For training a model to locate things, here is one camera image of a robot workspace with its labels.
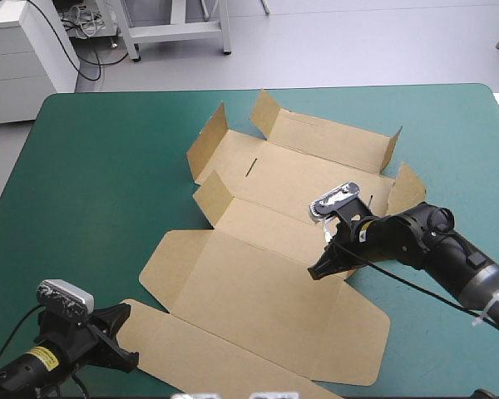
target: gray floor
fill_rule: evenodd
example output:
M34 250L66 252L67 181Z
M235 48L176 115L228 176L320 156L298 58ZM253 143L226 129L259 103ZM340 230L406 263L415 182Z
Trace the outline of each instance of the gray floor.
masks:
M166 22L170 2L128 2L134 23ZM188 0L187 19L200 18ZM499 92L499 0L229 0L233 53L220 40L152 44L78 91L164 91L480 82ZM106 62L125 53L97 45ZM84 54L86 48L80 48ZM95 74L92 68L85 73ZM30 123L0 126L0 194Z

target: white table leg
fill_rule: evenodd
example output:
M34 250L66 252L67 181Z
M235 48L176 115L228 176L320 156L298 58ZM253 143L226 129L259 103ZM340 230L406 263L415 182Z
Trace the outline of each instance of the white table leg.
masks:
M222 30L222 40L224 42L224 54L231 53L231 38L230 38L230 16L227 12L227 0L216 0L219 3L220 11L220 28Z
M260 2L263 3L264 12L266 12L266 15L269 15L269 5L268 5L268 2L266 0L260 0Z
M130 21L124 13L125 4L122 4L123 0L112 0L113 10L116 15L116 21L118 22L118 27L121 30L122 38L126 44L127 52L132 60L139 60L139 54L135 48L135 43L131 39L130 35Z

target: drawer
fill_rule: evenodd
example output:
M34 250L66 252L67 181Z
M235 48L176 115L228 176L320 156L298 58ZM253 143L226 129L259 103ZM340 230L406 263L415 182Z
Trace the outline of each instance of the drawer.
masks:
M0 81L44 75L46 72L34 52L18 52L0 56Z
M0 28L0 54L32 52L32 44L21 27Z
M53 93L47 76L0 81L0 123L35 119L42 102Z

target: green tabletop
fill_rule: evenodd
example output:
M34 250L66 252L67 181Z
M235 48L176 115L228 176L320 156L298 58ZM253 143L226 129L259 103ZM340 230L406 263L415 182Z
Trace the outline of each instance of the green tabletop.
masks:
M408 162L427 199L452 209L457 229L499 263L499 108L481 85L273 91L285 107L391 135L392 163ZM170 229L209 228L191 195L185 153L225 101L232 128L253 135L257 91L86 93L44 103L0 199L0 346L36 302L44 278L94 293L97 307L135 298L161 308L138 275ZM438 293L423 272L386 267ZM383 365L371 387L324 384L342 395L499 395L499 333L372 269L351 284L392 319ZM22 328L5 360L37 332ZM95 396L175 391L145 373L86 367ZM66 394L77 394L72 385Z

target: black cable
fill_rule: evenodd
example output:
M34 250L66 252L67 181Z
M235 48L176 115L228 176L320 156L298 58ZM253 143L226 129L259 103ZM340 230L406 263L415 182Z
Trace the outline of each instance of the black cable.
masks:
M85 384L83 383L82 380L80 380L80 378L76 375L75 372L73 372L70 375L70 378L76 383L76 385L79 386L83 394L83 399L91 399L91 395L89 394L89 391L86 389Z
M58 385L55 385L52 388L56 392L57 399L63 399L63 396L61 394L61 388Z
M331 241L331 242L333 243L333 245L336 245L341 251L344 251L349 256L353 256L358 261L362 262L363 264L366 264L367 266L369 266L371 268L374 268L375 270L377 270L378 272L384 274L385 276L393 278L394 280L398 281L399 283L403 283L403 284L407 285L410 288L414 288L417 291L419 291L420 293L424 293L424 294L428 295L429 297L435 298L438 301L440 301L442 303L445 303L446 305L448 305L448 306L450 306L452 308L455 308L456 310L459 310L461 312L464 312L464 313L469 314L470 316L474 316L476 318L479 317L479 313L473 312L472 310L469 310L469 309L466 309L466 308L464 308L463 306L460 306L457 303L454 303L454 302L452 302L452 301L450 301L448 299L445 299L444 297L438 295L437 293L429 291L428 289L422 288L419 285L411 283L410 281L405 280L404 278L396 276L395 274L388 272L384 268L380 268L379 266L377 266L376 264L374 264L374 263L370 262L369 260L363 258L362 256L358 256L356 253L351 252L350 250L346 249L344 246L340 245L339 243L336 243L334 241ZM497 331L499 331L499 326L497 326L497 324L495 324L489 318L483 318L482 320L484 321L484 323L489 324L490 326L494 327Z
M57 34L56 32L56 29L53 27L52 23L50 22L50 20L48 19L48 17L46 16L46 14L42 11L41 8L39 8L39 6L37 4L35 4L32 0L26 0L27 2L29 2L30 4L32 4L36 9L37 11L39 11L39 13L42 15L42 17L46 20L46 22L48 23L48 25L50 26L50 28L52 29L52 32L53 34L56 36L57 40L59 41L59 44L61 45L61 48L63 49L64 53L65 53L65 56L67 56L67 59L68 61L71 63L71 65L74 67L74 69L76 70L76 72L81 76L83 77L84 79L87 79L88 81L98 81L100 78L101 78L101 66L98 67L98 76L93 78L93 77L89 77L89 76L86 76L84 75L80 69L74 65L74 62L72 61L72 59L70 58L70 56L68 55L68 52L67 52L67 49L65 48L65 46L63 45L63 42L61 41L61 38L59 37L59 35Z
M65 18L62 18L61 22L69 24L69 25L66 25L66 26L65 26L65 28L66 28L66 30L67 30L67 31L69 31L69 30L71 30L71 29L73 29L73 28L78 28L78 27L80 27L80 26L79 26L79 25L77 25L76 23L74 23L74 22L72 22L72 21L70 21L70 20L68 20L68 19L65 19ZM91 48L92 48L92 52L94 52L94 53L95 53L95 55L96 55L96 50L94 49L94 47L92 46L92 44L91 44ZM97 67L110 67L111 65L120 64L122 61L124 61L124 60L126 59L126 57L127 57L127 54L128 54L128 53L124 54L124 55L122 56L122 58L119 58L118 60L116 60L116 61L114 61L114 62L103 62L103 63L100 63L100 62L92 62L92 61L89 61L89 60L87 60L87 59L85 59L85 58L83 58L83 57L80 57L80 56L77 56L77 57L78 57L80 60L82 60L83 62L86 62L87 64L96 65Z
M117 61L114 61L114 62L104 62L102 64L98 64L96 62L92 62L92 61L89 61L89 60L86 60L85 58L83 57L80 57L80 56L77 56L80 60L82 60L83 62L86 62L87 64L91 64L91 65L100 65L101 67L109 67L111 65L116 65L116 64L120 64L122 61L124 61L127 57L127 53L124 54L124 56L122 56L122 58L119 58Z
M17 323L17 325L15 326L15 328L11 331L11 333L9 334L9 337L7 338L6 342L2 345L2 348L0 349L0 357L3 355L4 351L6 350L7 346L9 345L9 343L11 342L11 340L13 339L13 337L15 336L15 334L17 333L18 329L20 328L20 326L22 326L22 323L24 323L24 321L30 317L30 315L34 312L36 312L38 309L42 308L42 305L37 305L36 307L34 308L31 308L25 315L23 318L20 319L20 321Z

